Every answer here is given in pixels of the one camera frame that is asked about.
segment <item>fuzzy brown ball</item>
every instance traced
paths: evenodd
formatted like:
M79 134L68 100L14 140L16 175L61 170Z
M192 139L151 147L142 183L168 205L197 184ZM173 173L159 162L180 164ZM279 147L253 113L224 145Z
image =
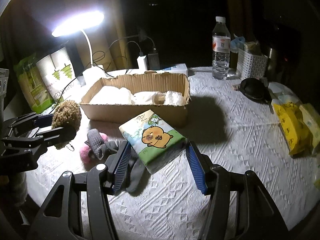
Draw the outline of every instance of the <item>fuzzy brown ball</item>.
M71 125L76 131L80 128L81 122L81 111L80 106L72 100L66 100L60 103L54 113L52 118L52 129L57 127L65 127L66 125ZM59 143L55 147L59 150L65 147L69 142Z

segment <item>white woven basket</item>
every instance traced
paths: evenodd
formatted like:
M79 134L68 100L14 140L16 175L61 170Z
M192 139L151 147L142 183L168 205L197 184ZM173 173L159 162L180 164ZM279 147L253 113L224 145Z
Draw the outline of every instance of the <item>white woven basket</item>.
M257 56L239 49L237 75L241 80L249 77L262 78L266 71L268 58L266 56Z

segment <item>pink pom-pom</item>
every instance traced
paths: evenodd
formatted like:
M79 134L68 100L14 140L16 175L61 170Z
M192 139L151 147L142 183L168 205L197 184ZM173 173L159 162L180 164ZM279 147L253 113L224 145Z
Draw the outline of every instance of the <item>pink pom-pom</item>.
M108 141L108 135L106 135L105 133L102 133L102 132L99 132L100 133L100 136L101 138L106 142Z
M80 153L80 158L83 163L89 163L91 158L89 157L89 152L90 152L90 147L89 145L86 145L85 143L82 145L82 147L79 150Z

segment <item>plastic bottle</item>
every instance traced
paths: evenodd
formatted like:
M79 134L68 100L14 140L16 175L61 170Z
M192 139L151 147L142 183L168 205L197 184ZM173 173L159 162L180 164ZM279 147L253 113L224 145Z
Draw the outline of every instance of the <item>plastic bottle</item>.
M212 76L225 80L230 60L231 35L226 27L225 17L216 17L217 24L212 31Z

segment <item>white bottle cap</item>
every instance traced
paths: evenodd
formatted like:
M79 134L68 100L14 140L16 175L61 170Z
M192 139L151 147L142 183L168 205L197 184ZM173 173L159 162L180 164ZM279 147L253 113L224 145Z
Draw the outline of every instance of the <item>white bottle cap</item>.
M225 23L226 22L226 18L225 17L221 17L221 16L217 16L216 17L216 21L220 22L220 23Z

